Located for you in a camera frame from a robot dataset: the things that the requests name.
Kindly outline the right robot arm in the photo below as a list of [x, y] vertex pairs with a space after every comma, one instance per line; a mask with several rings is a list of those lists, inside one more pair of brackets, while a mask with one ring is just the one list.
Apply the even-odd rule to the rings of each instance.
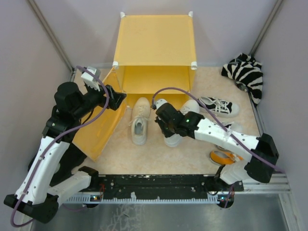
[[232, 131], [196, 112], [187, 114], [175, 109], [166, 100], [155, 102], [155, 122], [166, 138], [172, 135], [206, 141], [240, 157], [233, 164], [221, 166], [215, 178], [218, 189], [227, 190], [232, 184], [253, 179], [269, 183], [274, 173], [279, 153], [273, 138], [264, 133], [260, 137]]

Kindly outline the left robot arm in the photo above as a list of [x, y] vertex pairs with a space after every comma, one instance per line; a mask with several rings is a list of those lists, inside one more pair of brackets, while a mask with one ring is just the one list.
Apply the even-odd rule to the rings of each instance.
[[60, 161], [68, 153], [67, 161], [80, 160], [83, 152], [72, 141], [77, 131], [85, 127], [81, 119], [96, 107], [116, 111], [126, 94], [116, 92], [110, 85], [86, 87], [82, 94], [75, 82], [61, 84], [54, 95], [56, 105], [43, 131], [39, 151], [20, 188], [4, 199], [4, 204], [41, 223], [50, 222], [59, 207], [75, 193], [99, 188], [97, 170], [81, 167], [77, 173], [50, 186], [53, 176], [64, 167]]

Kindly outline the black white sneaker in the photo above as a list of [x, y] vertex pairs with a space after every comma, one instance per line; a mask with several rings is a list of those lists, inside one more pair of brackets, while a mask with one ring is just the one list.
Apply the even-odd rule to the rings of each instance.
[[221, 124], [224, 127], [226, 127], [227, 129], [230, 129], [230, 130], [233, 130], [233, 131], [236, 131], [236, 132], [242, 132], [243, 131], [243, 127], [239, 123], [234, 122], [234, 121], [221, 122]]
[[236, 117], [240, 112], [240, 107], [236, 103], [222, 100], [215, 97], [200, 97], [199, 101], [214, 115], [223, 118]]

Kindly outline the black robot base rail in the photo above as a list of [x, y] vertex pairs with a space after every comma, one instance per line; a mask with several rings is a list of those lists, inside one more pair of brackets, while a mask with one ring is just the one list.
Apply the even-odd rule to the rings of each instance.
[[232, 186], [214, 175], [100, 175], [89, 189], [68, 199], [72, 204], [215, 204], [230, 208], [243, 183]]

